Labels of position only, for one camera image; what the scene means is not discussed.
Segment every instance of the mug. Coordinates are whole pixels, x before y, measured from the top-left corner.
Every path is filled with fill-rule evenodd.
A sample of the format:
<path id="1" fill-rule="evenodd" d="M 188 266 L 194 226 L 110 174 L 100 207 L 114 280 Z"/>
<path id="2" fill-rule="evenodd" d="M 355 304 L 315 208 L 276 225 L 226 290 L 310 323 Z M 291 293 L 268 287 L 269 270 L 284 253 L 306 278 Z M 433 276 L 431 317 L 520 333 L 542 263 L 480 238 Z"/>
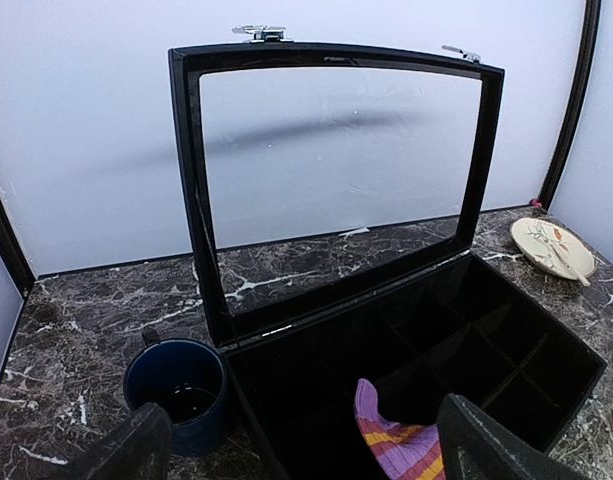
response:
<path id="1" fill-rule="evenodd" d="M 219 354 L 188 339 L 160 340 L 142 334 L 147 347 L 124 375 L 131 410 L 148 402 L 162 407 L 173 424 L 173 453 L 196 457 L 220 444 L 227 413 L 226 369 Z"/>

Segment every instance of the metal latch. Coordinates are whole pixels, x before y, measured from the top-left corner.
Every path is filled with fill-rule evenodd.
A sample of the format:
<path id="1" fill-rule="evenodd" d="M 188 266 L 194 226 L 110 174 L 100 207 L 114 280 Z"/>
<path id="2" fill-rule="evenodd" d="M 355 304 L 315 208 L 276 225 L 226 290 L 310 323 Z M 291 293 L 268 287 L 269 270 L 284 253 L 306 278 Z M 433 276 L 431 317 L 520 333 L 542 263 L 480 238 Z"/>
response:
<path id="1" fill-rule="evenodd" d="M 462 55 L 462 58 L 468 62 L 472 63 L 481 63 L 482 57 L 473 52 L 467 52 L 462 50 L 461 48 L 451 47 L 449 45 L 442 45 L 442 49 L 448 50 L 449 52 L 455 52 Z"/>
<path id="2" fill-rule="evenodd" d="M 267 25 L 244 25 L 233 28 L 233 33 L 252 35 L 249 43 L 267 42 L 292 42 L 290 38 L 284 38 L 286 27 L 269 27 Z"/>

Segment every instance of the black box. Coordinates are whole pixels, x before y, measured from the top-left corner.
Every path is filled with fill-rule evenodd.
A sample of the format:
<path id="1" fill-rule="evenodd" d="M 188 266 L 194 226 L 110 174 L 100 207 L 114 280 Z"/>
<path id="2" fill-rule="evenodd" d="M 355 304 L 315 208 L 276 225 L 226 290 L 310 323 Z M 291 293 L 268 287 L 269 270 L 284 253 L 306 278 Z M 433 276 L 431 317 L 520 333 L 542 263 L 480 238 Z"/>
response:
<path id="1" fill-rule="evenodd" d="M 435 422 L 461 394 L 548 451 L 590 395 L 601 358 L 470 253 L 492 157 L 504 72 L 466 60 L 312 43 L 170 51 L 182 183 L 213 340 L 228 359 L 245 423 L 276 476 L 380 478 L 353 416 L 357 381 L 380 413 Z M 199 79 L 272 68 L 370 68 L 481 82 L 468 180 L 454 235 L 275 303 L 231 312 L 217 260 Z"/>

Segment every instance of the striped cloth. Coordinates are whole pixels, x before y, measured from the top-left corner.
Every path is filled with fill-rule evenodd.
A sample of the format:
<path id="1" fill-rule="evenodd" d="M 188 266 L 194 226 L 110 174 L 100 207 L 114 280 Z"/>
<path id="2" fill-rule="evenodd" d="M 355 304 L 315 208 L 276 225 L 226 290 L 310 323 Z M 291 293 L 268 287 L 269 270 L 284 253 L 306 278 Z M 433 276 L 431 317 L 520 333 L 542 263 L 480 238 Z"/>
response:
<path id="1" fill-rule="evenodd" d="M 360 379 L 355 419 L 382 469 L 393 480 L 446 480 L 436 425 L 402 425 L 377 411 L 377 390 Z"/>

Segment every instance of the marble countertop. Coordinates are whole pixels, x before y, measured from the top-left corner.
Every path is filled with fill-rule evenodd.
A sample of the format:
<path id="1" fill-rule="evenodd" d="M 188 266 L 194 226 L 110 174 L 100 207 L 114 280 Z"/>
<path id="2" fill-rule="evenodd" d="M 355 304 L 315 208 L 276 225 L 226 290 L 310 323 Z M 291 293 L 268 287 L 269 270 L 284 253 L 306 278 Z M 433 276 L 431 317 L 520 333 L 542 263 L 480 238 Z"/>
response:
<path id="1" fill-rule="evenodd" d="M 483 214 L 473 252 L 517 284 L 607 362 L 593 397 L 551 452 L 593 479 L 613 480 L 613 266 L 597 255 L 592 286 L 548 276 L 523 258 L 509 228 L 530 207 Z M 454 220 L 389 227 L 220 254 L 232 309 L 246 309 L 352 274 L 445 237 Z M 300 261 L 289 263 L 288 255 Z M 0 382 L 0 479 L 33 480 L 76 458 L 128 414 L 122 376 L 140 331 L 210 343 L 192 259 L 58 275 L 38 281 Z M 169 479 L 262 479 L 250 440 L 235 430 L 201 459 L 173 457 Z"/>

